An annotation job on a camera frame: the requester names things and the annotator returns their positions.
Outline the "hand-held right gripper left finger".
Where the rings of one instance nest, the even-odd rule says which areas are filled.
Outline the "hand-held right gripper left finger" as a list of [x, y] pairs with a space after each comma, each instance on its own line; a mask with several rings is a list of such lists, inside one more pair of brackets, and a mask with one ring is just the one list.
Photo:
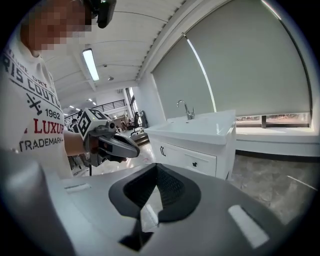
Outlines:
[[120, 244], [139, 251], [151, 238], [151, 232], [142, 231], [141, 210], [147, 203], [157, 184], [157, 165], [149, 164], [141, 170], [115, 182], [108, 196], [120, 215], [135, 219], [129, 235]]

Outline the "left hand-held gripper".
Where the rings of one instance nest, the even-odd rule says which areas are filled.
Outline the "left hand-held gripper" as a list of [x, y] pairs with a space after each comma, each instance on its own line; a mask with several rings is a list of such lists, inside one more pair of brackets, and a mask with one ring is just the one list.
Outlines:
[[[106, 160], [132, 159], [140, 154], [138, 145], [130, 137], [118, 133], [115, 122], [97, 109], [85, 108], [77, 128], [83, 140], [83, 146], [89, 153], [87, 162], [94, 167], [98, 167]], [[91, 153], [91, 137], [97, 137], [99, 140], [96, 153]]]

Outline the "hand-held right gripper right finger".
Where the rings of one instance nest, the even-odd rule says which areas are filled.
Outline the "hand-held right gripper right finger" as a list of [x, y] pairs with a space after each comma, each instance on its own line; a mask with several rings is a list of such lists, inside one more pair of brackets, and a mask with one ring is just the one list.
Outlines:
[[160, 223], [184, 220], [192, 214], [201, 200], [201, 190], [191, 179], [162, 164], [156, 165], [156, 186], [160, 193], [162, 210]]

